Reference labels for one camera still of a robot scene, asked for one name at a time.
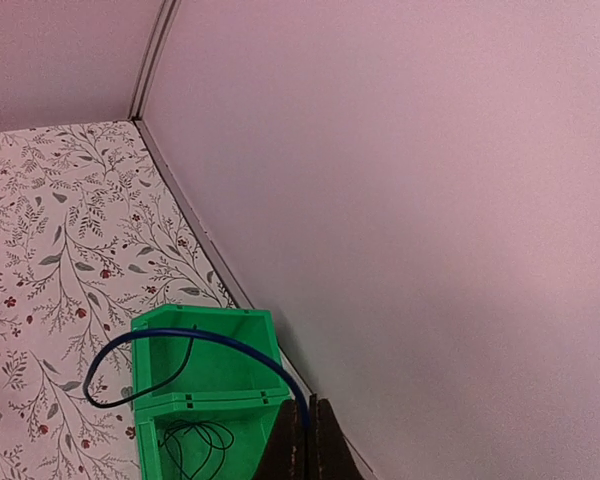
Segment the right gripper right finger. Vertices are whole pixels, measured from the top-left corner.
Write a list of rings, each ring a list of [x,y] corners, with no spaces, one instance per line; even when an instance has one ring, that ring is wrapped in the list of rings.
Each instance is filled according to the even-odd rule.
[[[331,403],[316,394],[309,402],[307,478],[311,480],[363,480],[347,445]]]

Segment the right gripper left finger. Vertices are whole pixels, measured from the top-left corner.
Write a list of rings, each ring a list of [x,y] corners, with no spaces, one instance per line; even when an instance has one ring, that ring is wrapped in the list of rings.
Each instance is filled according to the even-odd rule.
[[[253,480],[303,480],[307,477],[307,447],[300,409],[284,401],[278,411]]]

